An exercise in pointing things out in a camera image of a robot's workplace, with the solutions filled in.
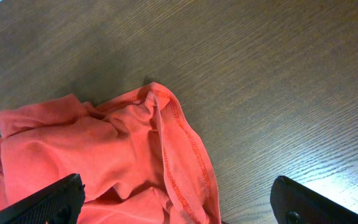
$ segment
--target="red towel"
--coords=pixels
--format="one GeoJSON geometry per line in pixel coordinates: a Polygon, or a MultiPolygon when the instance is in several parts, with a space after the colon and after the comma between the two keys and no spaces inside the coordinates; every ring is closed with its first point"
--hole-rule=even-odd
{"type": "Polygon", "coordinates": [[[95,108],[68,95],[0,111],[0,129],[0,210],[79,173],[78,223],[221,221],[203,143],[162,85],[95,108]]]}

